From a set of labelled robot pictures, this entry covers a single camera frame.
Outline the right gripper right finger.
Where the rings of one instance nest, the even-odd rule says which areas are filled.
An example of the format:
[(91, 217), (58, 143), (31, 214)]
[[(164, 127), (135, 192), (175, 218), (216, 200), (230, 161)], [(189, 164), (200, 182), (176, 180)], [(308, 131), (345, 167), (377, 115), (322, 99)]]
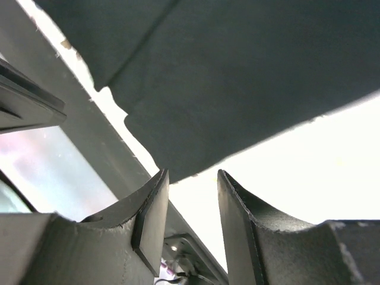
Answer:
[(217, 175), (230, 284), (378, 284), (379, 221), (294, 218)]

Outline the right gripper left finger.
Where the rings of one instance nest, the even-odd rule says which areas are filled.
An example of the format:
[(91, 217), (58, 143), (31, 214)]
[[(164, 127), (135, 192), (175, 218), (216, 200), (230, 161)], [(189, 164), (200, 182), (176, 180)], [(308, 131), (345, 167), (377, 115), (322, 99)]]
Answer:
[(169, 202), (161, 170), (81, 222), (56, 213), (1, 215), (2, 284), (153, 284)]

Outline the black t shirt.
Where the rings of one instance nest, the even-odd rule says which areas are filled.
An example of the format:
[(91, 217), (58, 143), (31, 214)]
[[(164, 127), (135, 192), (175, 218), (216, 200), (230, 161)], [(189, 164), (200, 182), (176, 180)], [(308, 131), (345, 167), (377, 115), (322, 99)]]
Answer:
[(179, 182), (379, 89), (378, 1), (38, 1)]

